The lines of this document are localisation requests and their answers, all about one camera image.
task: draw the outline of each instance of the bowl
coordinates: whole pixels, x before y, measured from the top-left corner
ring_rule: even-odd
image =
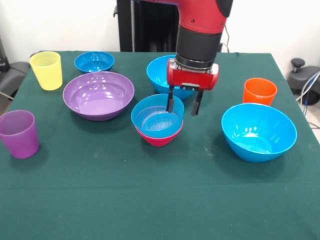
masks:
[[[159,94],[168,94],[169,85],[167,83],[167,63],[169,59],[174,59],[176,55],[161,56],[149,63],[146,68],[150,82]],[[193,90],[180,89],[176,86],[173,94],[179,99],[184,100],[194,93]]]
[[[243,103],[229,108],[221,119],[231,149],[243,160],[260,163],[288,151],[297,140],[293,122],[267,105]]]
[[[163,137],[163,138],[149,137],[149,136],[144,135],[142,132],[140,132],[137,127],[135,129],[141,135],[141,137],[143,137],[143,139],[146,142],[148,142],[149,144],[151,144],[152,146],[163,147],[163,146],[167,145],[168,143],[170,143],[173,139],[175,139],[175,137],[181,132],[183,126],[184,126],[184,122],[182,121],[181,127],[179,128],[179,130],[175,134],[168,136],[168,137]]]
[[[63,90],[63,100],[84,119],[105,121],[119,115],[131,102],[134,93],[134,85],[125,76],[100,71],[71,80]]]
[[[166,111],[168,94],[148,96],[138,102],[132,110],[131,121],[144,135],[151,138],[172,136],[181,127],[185,106],[174,96],[173,111]]]
[[[83,74],[110,71],[114,64],[114,56],[104,51],[85,52],[74,61],[75,67]]]

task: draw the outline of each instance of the white wall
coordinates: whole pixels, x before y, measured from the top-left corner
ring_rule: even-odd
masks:
[[[9,62],[40,50],[119,51],[116,0],[0,0]]]
[[[119,51],[116,0],[0,0],[0,34],[10,62],[39,50]],[[232,52],[272,53],[282,73],[293,57],[320,65],[320,0],[234,0]]]
[[[227,29],[232,52],[272,53],[285,76],[294,57],[320,65],[320,0],[234,0]]]

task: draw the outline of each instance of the purple cup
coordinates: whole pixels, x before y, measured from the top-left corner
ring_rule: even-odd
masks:
[[[15,158],[31,157],[39,148],[35,116],[25,110],[0,116],[0,139]]]

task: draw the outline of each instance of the plastic cup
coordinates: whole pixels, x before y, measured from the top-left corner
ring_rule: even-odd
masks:
[[[40,87],[52,91],[62,86],[61,57],[54,51],[42,51],[33,55],[30,65]]]
[[[35,116],[25,110],[10,111],[2,115],[0,139],[15,158],[31,157],[39,148]]]
[[[264,78],[250,78],[244,83],[243,103],[256,103],[270,106],[277,94],[277,86]]]

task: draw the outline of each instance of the table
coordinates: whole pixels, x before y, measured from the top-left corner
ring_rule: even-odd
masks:
[[[40,148],[14,159],[0,144],[1,240],[313,240],[320,238],[320,147],[270,54],[220,53],[220,78],[184,101],[184,127],[161,148],[131,124],[134,105],[154,94],[148,63],[168,53],[115,52],[112,71],[128,77],[135,97],[117,118],[92,122],[64,104],[64,86],[80,72],[79,51],[61,54],[63,86],[44,91],[32,71],[11,110],[34,113]],[[221,117],[242,101],[246,79],[278,87],[273,106],[296,125],[295,146],[266,163],[240,160]]]

